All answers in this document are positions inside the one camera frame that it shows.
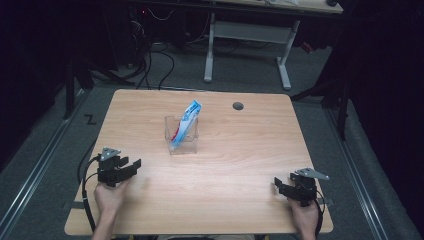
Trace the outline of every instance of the black cable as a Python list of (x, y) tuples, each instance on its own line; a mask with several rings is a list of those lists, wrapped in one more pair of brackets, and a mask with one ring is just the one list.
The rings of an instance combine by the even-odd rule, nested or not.
[(159, 82), (158, 90), (160, 90), (160, 88), (161, 88), (161, 86), (162, 86), (163, 81), (165, 81), (165, 79), (169, 76), (169, 74), (171, 74), (171, 73), (172, 73), (172, 71), (174, 70), (175, 62), (174, 62), (174, 58), (172, 58), (171, 56), (169, 56), (169, 55), (168, 55), (168, 54), (166, 54), (166, 53), (163, 53), (163, 52), (153, 52), (153, 53), (162, 54), (162, 55), (164, 55), (164, 56), (167, 56), (167, 57), (168, 57), (169, 59), (171, 59), (171, 61), (172, 61), (172, 67), (171, 67), (171, 70), (169, 70), (169, 72), (165, 75), (165, 77), (163, 77), (163, 78), (160, 80), (160, 82)]
[(92, 176), (95, 176), (95, 175), (97, 175), (97, 173), (91, 174), (85, 181), (88, 182), (88, 179), (90, 179)]
[(84, 170), (83, 181), (82, 181), (82, 201), (84, 203), (84, 209), (85, 209), (85, 213), (87, 214), (88, 222), (90, 223), (91, 230), (93, 232), (94, 232), (94, 230), (96, 230), (96, 223), (94, 222), (93, 214), (91, 213), (91, 209), (90, 209), (90, 204), (88, 203), (87, 190), (85, 189), (85, 186), (86, 186), (87, 180), (88, 180), (88, 179), (86, 179), (88, 168), (90, 167), (90, 165), (94, 161), (98, 160), (98, 158), (99, 158), (99, 156), (96, 156), (88, 162), (88, 164), (87, 164), (87, 166), (85, 167), (85, 170)]
[(319, 191), (317, 191), (317, 193), (319, 193), (319, 195), (321, 196), (322, 202), (324, 204), (324, 208), (323, 208), (323, 210), (321, 210), (321, 207), (319, 206), (318, 201), (316, 199), (314, 199), (314, 202), (315, 202), (315, 204), (317, 205), (317, 208), (318, 208), (318, 223), (317, 223), (317, 227), (315, 229), (315, 237), (318, 239), (318, 234), (321, 231), (322, 222), (323, 222), (323, 219), (324, 219), (325, 200), (324, 200), (324, 197), (322, 196), (322, 194)]
[(148, 67), (148, 69), (144, 72), (144, 76), (143, 76), (143, 78), (140, 80), (140, 82), (138, 83), (138, 85), (137, 85), (137, 88), (136, 88), (136, 89), (138, 89), (138, 88), (140, 87), (141, 83), (142, 83), (144, 80), (146, 80), (147, 89), (149, 89), (149, 90), (151, 90), (151, 89), (152, 89), (152, 88), (150, 87), (149, 80), (147, 79), (147, 75), (149, 74), (149, 72), (150, 72), (150, 68), (151, 68), (151, 66), (152, 66), (152, 52), (151, 52), (150, 48), (149, 48), (148, 52), (149, 52), (149, 67)]
[(84, 162), (84, 159), (87, 157), (87, 155), (90, 152), (90, 150), (94, 147), (94, 144), (96, 143), (96, 140), (97, 140), (97, 138), (94, 139), (93, 143), (91, 143), (90, 147), (87, 149), (87, 151), (85, 151), (84, 156), (81, 158), (81, 161), (78, 164), (77, 177), (78, 177), (78, 183), (79, 184), (81, 183), (81, 175), (80, 175), (80, 173), (81, 173), (82, 163)]

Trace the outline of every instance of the gray floor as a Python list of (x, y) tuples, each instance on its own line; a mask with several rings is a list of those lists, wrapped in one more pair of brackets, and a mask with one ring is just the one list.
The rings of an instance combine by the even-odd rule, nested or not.
[[(281, 93), (294, 95), (313, 86), (331, 49), (318, 50), (311, 54), (294, 48), (287, 61), (292, 90), (285, 91), (279, 78), (274, 58), (256, 54), (257, 49), (245, 47), (231, 54), (215, 55), (214, 75), (211, 83), (203, 82), (205, 50), (178, 50), (172, 47), (165, 53), (175, 60), (175, 69), (163, 83), (167, 87), (188, 88), (207, 91), (233, 91)], [(155, 86), (171, 68), (171, 61), (160, 54), (152, 55), (152, 69), (149, 83)], [(122, 69), (119, 74), (128, 70)], [(8, 209), (21, 189), (27, 189), (31, 171), (45, 160), (39, 182), (33, 182), (35, 191), (29, 192), (28, 202), (21, 204), (16, 212), (15, 222), (6, 226), (1, 223), (0, 235), (5, 239), (88, 239), (88, 237), (67, 236), (64, 225), (70, 205), (77, 190), (76, 169), (84, 153), (96, 139), (105, 117), (108, 105), (116, 89), (128, 88), (111, 82), (96, 81), (91, 92), (81, 95), (80, 107), (69, 122), (63, 122), (64, 91), (57, 96), (57, 103), (33, 127), (31, 135), (23, 144), (12, 162), (1, 173), (1, 216), (8, 216)], [(321, 182), (326, 197), (334, 204), (328, 207), (334, 230), (321, 234), (320, 239), (421, 239), (414, 225), (407, 217), (402, 204), (392, 189), (384, 172), (370, 148), (352, 104), (347, 119), (347, 141), (341, 142), (334, 133), (331, 122), (333, 110), (323, 110), (319, 97), (308, 97), (294, 102), (294, 108), (305, 137), (314, 167), (331, 177)], [(93, 115), (94, 125), (87, 124)], [(48, 143), (58, 128), (64, 135), (51, 155), (43, 155)], [(375, 207), (385, 236), (376, 237), (373, 221), (364, 213), (362, 196), (358, 195), (357, 182), (352, 178), (347, 158), (354, 162), (360, 180), (366, 186), (366, 193)], [(295, 239), (293, 235), (272, 235), (273, 240)]]

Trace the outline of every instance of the wire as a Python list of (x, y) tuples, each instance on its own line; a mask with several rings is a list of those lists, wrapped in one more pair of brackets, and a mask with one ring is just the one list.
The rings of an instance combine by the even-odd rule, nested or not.
[(97, 173), (91, 174), (85, 181), (88, 182), (88, 179), (90, 179), (92, 176), (97, 175)]
[(169, 59), (171, 59), (171, 61), (172, 61), (172, 67), (171, 67), (171, 70), (169, 70), (169, 72), (165, 75), (165, 77), (163, 77), (163, 78), (162, 78), (162, 80), (160, 80), (160, 82), (159, 82), (158, 90), (160, 90), (160, 88), (161, 88), (161, 86), (162, 86), (163, 81), (165, 81), (165, 79), (169, 76), (169, 74), (171, 74), (171, 73), (172, 73), (172, 71), (174, 70), (175, 62), (174, 62), (174, 59), (173, 59), (171, 56), (169, 56), (168, 54), (166, 54), (166, 53), (163, 53), (163, 52), (153, 52), (153, 53), (162, 54), (162, 55), (164, 55), (164, 56), (167, 56), (167, 57), (168, 57)]
[(94, 143), (96, 143), (96, 140), (97, 140), (97, 138), (94, 139), (93, 143), (91, 143), (90, 147), (87, 149), (87, 151), (85, 151), (84, 156), (81, 158), (81, 161), (78, 164), (78, 170), (77, 170), (78, 183), (81, 183), (81, 180), (82, 180), (81, 175), (80, 175), (82, 163), (84, 162), (84, 159), (87, 157), (90, 150), (93, 149)]
[(141, 80), (140, 80), (140, 82), (138, 83), (138, 85), (137, 85), (136, 89), (139, 89), (139, 88), (140, 88), (140, 86), (141, 86), (141, 83), (142, 83), (144, 80), (146, 80), (147, 89), (151, 90), (151, 87), (150, 87), (149, 81), (148, 81), (148, 79), (147, 79), (147, 75), (149, 74), (149, 72), (150, 72), (150, 68), (151, 68), (151, 66), (152, 66), (151, 45), (150, 45), (150, 47), (149, 47), (149, 49), (148, 49), (148, 52), (149, 52), (149, 67), (148, 67), (148, 68), (147, 68), (147, 70), (144, 72), (144, 76), (143, 76), (143, 78), (141, 78)]
[(317, 193), (321, 196), (322, 204), (324, 205), (324, 208), (322, 209), (322, 211), (321, 211), (321, 208), (320, 208), (320, 211), (322, 213), (324, 213), (325, 212), (325, 199), (324, 199), (324, 197), (322, 196), (322, 194), (318, 190), (317, 190)]
[(171, 17), (172, 13), (175, 11), (175, 10), (172, 10), (171, 12), (169, 12), (169, 14), (168, 14), (168, 16), (166, 18), (159, 18), (159, 17), (156, 17), (155, 16), (155, 14), (152, 12), (152, 10), (150, 10), (150, 8), (148, 8), (148, 10), (149, 10), (149, 12), (152, 14), (152, 16), (154, 18), (156, 18), (157, 20), (160, 20), (160, 21), (166, 21), (166, 20), (168, 20)]
[(210, 18), (210, 14), (208, 14), (208, 18), (206, 19), (205, 27), (203, 28), (203, 31), (200, 34), (200, 36), (198, 38), (196, 38), (196, 40), (193, 40), (191, 42), (187, 42), (186, 44), (195, 43), (195, 42), (198, 42), (198, 41), (202, 41), (204, 39), (207, 39), (206, 37), (205, 38), (202, 38), (202, 37), (204, 36), (205, 31), (206, 31), (206, 28), (208, 27), (209, 18)]
[(88, 198), (87, 198), (87, 190), (85, 188), (86, 184), (87, 184), (87, 171), (88, 168), (90, 167), (90, 165), (99, 159), (99, 155), (92, 158), (87, 166), (85, 167), (84, 170), (84, 175), (83, 175), (83, 181), (82, 181), (82, 201), (84, 203), (84, 209), (85, 209), (85, 213), (87, 214), (87, 218), (88, 218), (88, 222), (90, 223), (91, 226), (91, 230), (94, 232), (94, 230), (96, 230), (96, 223), (94, 222), (94, 218), (93, 218), (93, 214), (91, 213), (91, 209), (90, 209), (90, 204), (88, 203)]

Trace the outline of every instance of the human hand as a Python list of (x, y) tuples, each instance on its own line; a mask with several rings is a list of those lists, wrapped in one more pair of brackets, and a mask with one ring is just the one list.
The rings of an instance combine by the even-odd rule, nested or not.
[(108, 187), (105, 183), (99, 182), (94, 191), (94, 197), (101, 215), (105, 213), (115, 215), (119, 211), (124, 202), (128, 183), (129, 180), (126, 180), (121, 182), (118, 187)]
[(318, 207), (311, 203), (307, 207), (301, 207), (300, 202), (287, 198), (293, 210), (293, 221), (299, 231), (302, 240), (315, 240), (315, 229), (318, 224)]
[(110, 239), (116, 215), (124, 203), (125, 189), (130, 181), (121, 182), (118, 187), (108, 187), (105, 183), (97, 184), (94, 197), (100, 210), (99, 221), (91, 239)]

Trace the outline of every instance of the wooden table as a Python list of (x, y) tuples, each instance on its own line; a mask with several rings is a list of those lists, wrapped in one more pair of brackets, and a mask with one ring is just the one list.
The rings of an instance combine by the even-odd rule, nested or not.
[[(202, 103), (198, 152), (170, 155), (164, 117)], [(235, 110), (241, 102), (243, 110)], [(288, 182), (294, 170), (312, 167), (290, 98), (281, 94), (118, 90), (93, 157), (103, 146), (119, 149), (142, 167), (126, 192), (116, 234), (230, 234), (296, 232), (286, 198), (273, 178)], [(92, 164), (89, 174), (96, 171)], [(96, 180), (87, 184), (93, 196)], [(80, 191), (75, 201), (81, 201)], [(333, 228), (326, 211), (322, 232)], [(82, 209), (72, 209), (70, 235), (89, 235)]]

